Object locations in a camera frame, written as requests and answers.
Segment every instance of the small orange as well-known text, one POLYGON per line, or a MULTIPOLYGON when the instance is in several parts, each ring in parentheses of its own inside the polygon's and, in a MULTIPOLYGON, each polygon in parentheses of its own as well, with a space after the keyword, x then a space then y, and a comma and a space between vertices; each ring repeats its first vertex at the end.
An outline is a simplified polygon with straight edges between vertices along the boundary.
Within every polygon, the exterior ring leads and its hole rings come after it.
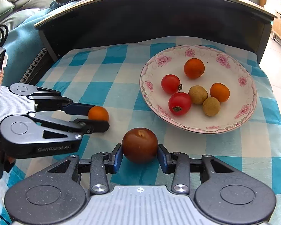
POLYGON ((210 88, 210 96, 218 99, 219 102, 225 102, 229 99, 230 90, 222 83, 214 83, 210 88))
POLYGON ((204 63, 198 58, 191 58, 184 64, 184 73, 192 80, 200 77, 204 71, 204 63))
POLYGON ((99 120, 99 121, 108 121, 109 115, 104 107, 94 106, 88 111, 88 119, 99 120))

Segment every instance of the plate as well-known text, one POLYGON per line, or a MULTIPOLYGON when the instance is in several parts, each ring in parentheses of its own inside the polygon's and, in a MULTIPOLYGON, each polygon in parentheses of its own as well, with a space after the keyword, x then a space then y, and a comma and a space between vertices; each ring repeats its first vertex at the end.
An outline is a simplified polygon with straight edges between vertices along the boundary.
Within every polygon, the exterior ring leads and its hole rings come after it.
POLYGON ((257 90, 248 71, 233 57, 206 46, 174 46, 153 56, 140 75, 140 90, 147 105, 166 122, 187 131, 202 134, 218 134, 231 131, 244 124, 253 114, 257 103, 257 90), (191 58, 199 58, 205 72, 197 79, 189 79, 183 71, 191 58), (192 86, 203 86, 209 94, 214 83, 223 83, 230 90, 229 99, 221 103, 220 112, 214 117, 204 114, 201 105, 192 104, 183 116, 171 114, 168 101, 171 95, 161 87, 167 74, 179 77, 182 92, 192 86))

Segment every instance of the red tomato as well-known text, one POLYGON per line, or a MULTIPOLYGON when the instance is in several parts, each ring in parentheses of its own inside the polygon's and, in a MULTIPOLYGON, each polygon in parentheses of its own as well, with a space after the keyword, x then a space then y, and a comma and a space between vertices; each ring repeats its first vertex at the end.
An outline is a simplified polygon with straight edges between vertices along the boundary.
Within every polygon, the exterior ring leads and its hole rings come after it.
POLYGON ((191 108, 191 97, 184 92, 177 92, 169 99, 169 109, 176 116, 184 115, 191 108))
POLYGON ((168 74, 162 78, 161 87, 166 93, 171 95, 176 93, 178 90, 182 90, 180 79, 173 74, 168 74))

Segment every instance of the blue and white tablecloth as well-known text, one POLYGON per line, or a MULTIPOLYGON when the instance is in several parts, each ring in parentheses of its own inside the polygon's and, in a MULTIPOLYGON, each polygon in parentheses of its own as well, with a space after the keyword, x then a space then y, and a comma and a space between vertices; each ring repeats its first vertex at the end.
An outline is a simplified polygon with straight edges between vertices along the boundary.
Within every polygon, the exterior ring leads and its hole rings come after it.
MULTIPOLYGON (((184 152, 191 158, 211 154, 267 184, 277 198, 270 222, 281 225, 281 115, 270 82, 256 61, 254 53, 231 46, 194 37, 165 37, 135 44, 72 50, 48 70, 38 86, 61 91, 74 102, 103 106, 108 110, 110 129, 105 133, 84 135, 75 153, 80 158, 90 158, 101 151, 110 152, 121 143, 129 129, 149 128, 170 152, 184 152), (259 96, 257 107, 242 127, 218 135, 191 133, 166 123, 145 104, 139 89, 144 64, 164 49, 189 44, 224 51, 237 59, 254 78, 259 96)), ((63 112, 44 114, 64 120, 78 118, 63 112)), ((17 166, 0 180, 0 213, 9 219, 2 207, 8 187, 66 156, 18 160, 17 166)), ((173 175, 162 173, 157 159, 146 165, 136 165, 124 158, 119 173, 109 176, 111 184, 123 185, 169 185, 172 178, 173 175)), ((81 184, 87 186, 88 179, 87 174, 83 174, 81 184)), ((200 184, 198 174, 191 174, 191 184, 193 188, 200 184)))

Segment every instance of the screw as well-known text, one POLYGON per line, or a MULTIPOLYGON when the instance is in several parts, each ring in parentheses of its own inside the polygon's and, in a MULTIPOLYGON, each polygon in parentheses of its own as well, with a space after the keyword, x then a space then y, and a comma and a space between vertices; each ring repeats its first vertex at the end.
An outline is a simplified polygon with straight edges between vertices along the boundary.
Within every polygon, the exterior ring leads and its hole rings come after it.
POLYGON ((75 135, 75 139, 77 139, 77 140, 81 140, 81 139, 82 139, 81 134, 76 134, 76 135, 75 135))
POLYGON ((30 112, 28 115, 29 115, 29 117, 34 118, 36 114, 34 112, 30 112))
POLYGON ((107 187, 103 184, 96 184, 92 187, 92 190, 95 192, 104 192, 107 190, 107 187))
POLYGON ((185 192, 188 190, 188 187, 184 184, 177 184, 174 186, 174 190, 176 190, 177 192, 185 192))

